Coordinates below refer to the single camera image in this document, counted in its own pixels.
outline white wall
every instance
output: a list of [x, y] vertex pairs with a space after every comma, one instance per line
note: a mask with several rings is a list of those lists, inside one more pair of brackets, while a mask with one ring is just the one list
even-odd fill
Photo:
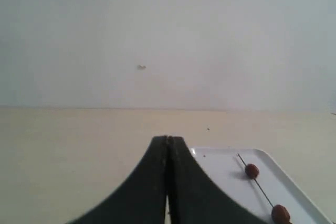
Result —
[[0, 0], [0, 105], [333, 111], [335, 39], [335, 0]]

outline white plate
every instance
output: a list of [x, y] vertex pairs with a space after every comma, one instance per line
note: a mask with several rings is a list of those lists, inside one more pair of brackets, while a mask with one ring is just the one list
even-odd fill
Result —
[[267, 153], [256, 149], [205, 147], [191, 148], [191, 153], [221, 190], [267, 223], [273, 224], [272, 206], [255, 181], [247, 178], [238, 153], [246, 164], [259, 168], [260, 186], [273, 205], [287, 208], [293, 224], [332, 224]]

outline black plastic piece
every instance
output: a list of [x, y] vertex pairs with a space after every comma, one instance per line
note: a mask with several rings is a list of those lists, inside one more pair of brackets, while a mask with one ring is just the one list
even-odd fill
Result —
[[163, 224], [167, 136], [152, 139], [138, 166], [107, 199], [70, 224]]
[[169, 137], [168, 145], [167, 187], [172, 224], [266, 224], [209, 179], [182, 137]]

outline thin black wire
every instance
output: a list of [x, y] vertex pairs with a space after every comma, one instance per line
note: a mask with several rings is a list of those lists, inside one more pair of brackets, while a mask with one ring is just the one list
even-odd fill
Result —
[[[246, 163], [244, 162], [244, 160], [242, 159], [242, 157], [240, 156], [240, 154], [238, 153], [238, 157], [240, 158], [240, 160], [242, 161], [242, 163], [245, 165], [245, 167], [246, 167]], [[264, 196], [265, 196], [265, 198], [267, 199], [267, 201], [269, 202], [269, 204], [272, 206], [272, 208], [273, 208], [273, 204], [272, 204], [272, 202], [269, 200], [269, 198], [267, 197], [267, 195], [265, 194], [265, 192], [264, 192], [264, 190], [261, 188], [261, 186], [259, 185], [259, 183], [258, 183], [258, 181], [254, 178], [253, 179], [255, 182], [256, 182], [256, 184], [257, 184], [257, 186], [259, 187], [259, 189], [261, 190], [261, 192], [264, 194]]]

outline brown bead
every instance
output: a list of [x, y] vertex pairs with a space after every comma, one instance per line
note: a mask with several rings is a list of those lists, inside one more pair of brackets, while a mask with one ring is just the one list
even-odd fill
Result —
[[290, 223], [290, 215], [287, 209], [282, 205], [276, 205], [272, 209], [272, 220], [276, 224], [287, 224]]
[[247, 166], [245, 166], [245, 173], [249, 178], [253, 179], [258, 176], [259, 169], [254, 164], [248, 164]]

